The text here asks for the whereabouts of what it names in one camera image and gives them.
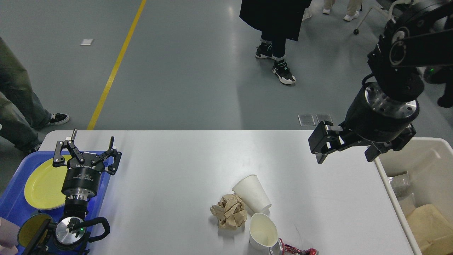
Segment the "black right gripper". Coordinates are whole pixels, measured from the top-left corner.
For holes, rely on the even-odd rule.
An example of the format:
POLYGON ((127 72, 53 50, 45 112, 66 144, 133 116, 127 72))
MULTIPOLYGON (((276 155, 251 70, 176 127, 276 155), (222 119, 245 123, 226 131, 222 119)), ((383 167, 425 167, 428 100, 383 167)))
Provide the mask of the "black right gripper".
POLYGON ((419 112, 416 100, 393 100, 377 82, 369 82, 356 95, 342 126, 320 121, 308 138, 310 151, 322 164, 335 151, 369 146, 365 156, 372 162, 388 150, 400 151, 407 145, 416 134, 411 123, 419 112))

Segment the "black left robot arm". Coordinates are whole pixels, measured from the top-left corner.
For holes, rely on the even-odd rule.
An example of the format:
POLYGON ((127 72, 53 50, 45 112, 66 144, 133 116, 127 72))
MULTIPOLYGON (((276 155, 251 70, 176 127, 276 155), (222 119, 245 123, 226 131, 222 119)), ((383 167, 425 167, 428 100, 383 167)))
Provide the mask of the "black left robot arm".
POLYGON ((89 243, 110 234, 104 217, 87 220, 88 205, 97 196, 103 173, 115 175, 121 152, 111 137, 108 149, 102 154, 81 152, 75 145, 77 129, 71 137, 58 141, 52 158, 54 168, 63 167, 62 194, 65 196, 63 214, 58 221, 44 213, 29 218, 18 231, 18 243, 25 255, 50 255, 53 250, 75 251, 87 255, 89 243))

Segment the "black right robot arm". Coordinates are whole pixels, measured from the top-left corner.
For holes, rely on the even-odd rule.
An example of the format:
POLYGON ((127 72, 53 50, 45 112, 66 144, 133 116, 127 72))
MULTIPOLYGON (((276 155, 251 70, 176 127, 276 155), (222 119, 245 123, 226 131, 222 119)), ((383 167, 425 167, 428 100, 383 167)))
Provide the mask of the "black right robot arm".
POLYGON ((389 20, 372 52, 371 74, 361 82, 345 120, 319 121, 308 142, 317 162, 354 146, 367 146, 367 161, 401 150, 416 134, 412 125, 424 84, 445 84, 437 100, 452 107, 452 1, 426 0, 389 20))

